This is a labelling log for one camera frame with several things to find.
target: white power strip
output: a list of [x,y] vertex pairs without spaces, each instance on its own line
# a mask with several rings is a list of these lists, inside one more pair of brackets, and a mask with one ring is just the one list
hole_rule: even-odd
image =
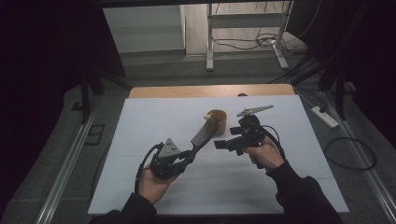
[[329,126],[331,129],[335,128],[338,126],[338,122],[335,121],[335,119],[333,119],[332,117],[330,117],[330,115],[328,115],[326,112],[320,113],[320,107],[315,106],[312,109],[312,112],[314,112],[314,114],[316,114],[323,122],[325,122],[327,124],[327,126]]

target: person's left hand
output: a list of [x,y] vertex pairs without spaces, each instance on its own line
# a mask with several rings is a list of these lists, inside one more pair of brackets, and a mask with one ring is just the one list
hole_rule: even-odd
[[173,176],[167,180],[160,179],[151,172],[149,165],[147,165],[140,177],[139,195],[145,197],[152,204],[155,204],[163,197],[166,190],[176,178],[177,176]]

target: hand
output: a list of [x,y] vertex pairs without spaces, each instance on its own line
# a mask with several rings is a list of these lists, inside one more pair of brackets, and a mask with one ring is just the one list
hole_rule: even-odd
[[139,195],[145,197],[152,204],[155,204],[163,197],[166,190],[176,178],[177,176],[173,176],[167,180],[160,179],[151,172],[149,165],[147,165],[140,177]]
[[267,136],[262,140],[259,147],[247,147],[243,151],[249,155],[253,164],[259,162],[267,172],[275,170],[285,162],[277,152],[274,143]]

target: black sleeve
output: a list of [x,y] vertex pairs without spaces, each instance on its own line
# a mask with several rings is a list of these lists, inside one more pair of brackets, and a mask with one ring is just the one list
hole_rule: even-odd
[[145,224],[157,214],[155,207],[146,198],[132,193],[122,211],[113,210],[94,218],[90,224]]
[[286,161],[267,173],[277,187],[276,199],[283,206],[287,223],[343,223],[317,180],[299,177]]

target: white paper sheet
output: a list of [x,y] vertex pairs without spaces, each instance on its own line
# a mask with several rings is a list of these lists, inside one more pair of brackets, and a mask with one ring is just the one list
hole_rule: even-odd
[[227,113],[226,133],[214,137],[198,152],[194,163],[155,205],[158,214],[282,213],[275,198],[276,185],[264,170],[251,164],[247,155],[238,157],[235,152],[215,149],[213,144],[214,140],[235,137],[229,128],[239,126],[237,113],[269,104],[274,108],[256,116],[262,125],[276,129],[291,166],[300,176],[313,176],[334,208],[347,212],[300,98],[295,95],[127,99],[89,214],[104,214],[124,206],[134,191],[138,165],[154,145],[171,137],[180,150],[192,149],[190,140],[204,125],[204,115],[211,109]]

